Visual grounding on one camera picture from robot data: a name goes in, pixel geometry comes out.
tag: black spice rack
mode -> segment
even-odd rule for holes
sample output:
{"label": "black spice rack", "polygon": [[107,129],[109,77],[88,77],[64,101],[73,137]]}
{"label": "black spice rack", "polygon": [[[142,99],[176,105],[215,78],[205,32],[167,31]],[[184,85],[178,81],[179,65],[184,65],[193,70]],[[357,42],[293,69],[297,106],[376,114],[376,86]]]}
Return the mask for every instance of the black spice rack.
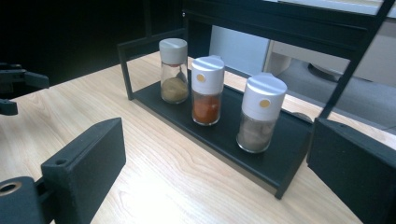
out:
{"label": "black spice rack", "polygon": [[258,177],[281,199],[309,148],[312,123],[281,111],[271,146],[261,154],[249,154],[236,144],[243,93],[226,87],[222,95],[219,122],[203,127],[191,118],[191,99],[169,105],[161,98],[160,83],[133,92],[126,62],[127,51],[145,46],[143,54],[158,49],[158,41],[183,37],[189,42],[189,56],[207,56],[212,25],[273,39],[297,47],[350,60],[319,117],[327,118],[342,95],[395,0],[384,0],[376,15],[363,15],[325,8],[259,0],[183,0],[184,28],[153,35],[149,0],[144,1],[146,36],[118,44],[120,65],[128,99],[134,98],[174,123],[220,155]]}
{"label": "black spice rack", "polygon": [[281,111],[271,145],[265,152],[251,154],[242,150],[235,138],[239,131],[243,93],[228,86],[222,93],[219,122],[213,126],[201,126],[192,120],[191,97],[179,105],[166,103],[161,98],[160,82],[134,92],[134,98],[259,178],[264,183],[259,184],[278,199],[282,198],[307,151],[304,141],[312,123],[286,111]]}

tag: screw hole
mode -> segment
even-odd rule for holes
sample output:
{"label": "screw hole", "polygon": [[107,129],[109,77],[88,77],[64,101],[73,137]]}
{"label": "screw hole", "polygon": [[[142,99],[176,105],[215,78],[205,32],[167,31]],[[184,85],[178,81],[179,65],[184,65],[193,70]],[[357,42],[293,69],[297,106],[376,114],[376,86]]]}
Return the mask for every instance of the screw hole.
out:
{"label": "screw hole", "polygon": [[21,186],[22,186],[21,182],[6,183],[5,185],[0,187],[0,197],[16,191]]}
{"label": "screw hole", "polygon": [[67,160],[57,160],[56,162],[55,162],[55,164],[57,164],[57,165],[63,165],[63,164],[65,164],[67,162]]}

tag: wood grain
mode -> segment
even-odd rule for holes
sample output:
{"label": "wood grain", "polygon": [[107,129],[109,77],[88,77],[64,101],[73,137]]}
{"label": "wood grain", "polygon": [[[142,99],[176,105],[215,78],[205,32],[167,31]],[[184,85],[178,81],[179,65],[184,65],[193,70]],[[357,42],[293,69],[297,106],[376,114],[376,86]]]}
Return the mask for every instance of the wood grain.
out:
{"label": "wood grain", "polygon": [[[134,90],[158,81],[158,53],[128,63]],[[226,83],[244,89],[241,77]],[[128,101],[120,66],[15,99],[0,117],[0,181],[40,164],[94,123],[122,118],[127,162],[92,223],[360,223],[303,162],[280,201],[172,125]],[[287,97],[311,118],[319,108]],[[387,144],[394,136],[337,115]]]}

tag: spice jar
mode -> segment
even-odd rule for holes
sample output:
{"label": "spice jar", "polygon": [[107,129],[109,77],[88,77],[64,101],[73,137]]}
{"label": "spice jar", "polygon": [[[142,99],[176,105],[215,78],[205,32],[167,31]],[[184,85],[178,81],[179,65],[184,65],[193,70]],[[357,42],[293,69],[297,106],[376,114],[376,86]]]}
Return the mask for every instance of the spice jar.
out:
{"label": "spice jar", "polygon": [[189,96],[187,80],[187,42],[169,38],[160,41],[161,97],[165,102],[179,104]]}
{"label": "spice jar", "polygon": [[208,126],[219,121],[223,85],[224,61],[219,56],[192,62],[192,119],[196,123]]}
{"label": "spice jar", "polygon": [[269,73],[247,79],[236,142],[245,151],[265,151],[271,142],[288,87]]}

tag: white cap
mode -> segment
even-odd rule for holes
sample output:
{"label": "white cap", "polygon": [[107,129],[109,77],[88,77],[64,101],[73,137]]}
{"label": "white cap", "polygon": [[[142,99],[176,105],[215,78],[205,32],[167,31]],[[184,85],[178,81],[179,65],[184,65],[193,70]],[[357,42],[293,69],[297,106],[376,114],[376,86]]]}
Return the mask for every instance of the white cap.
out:
{"label": "white cap", "polygon": [[285,99],[286,84],[270,73],[259,73],[247,79],[242,111],[261,121],[275,120]]}
{"label": "white cap", "polygon": [[184,63],[187,60],[187,41],[177,38],[160,41],[160,55],[163,63]]}
{"label": "white cap", "polygon": [[219,56],[197,58],[191,64],[191,87],[194,91],[213,95],[224,86],[224,61]]}

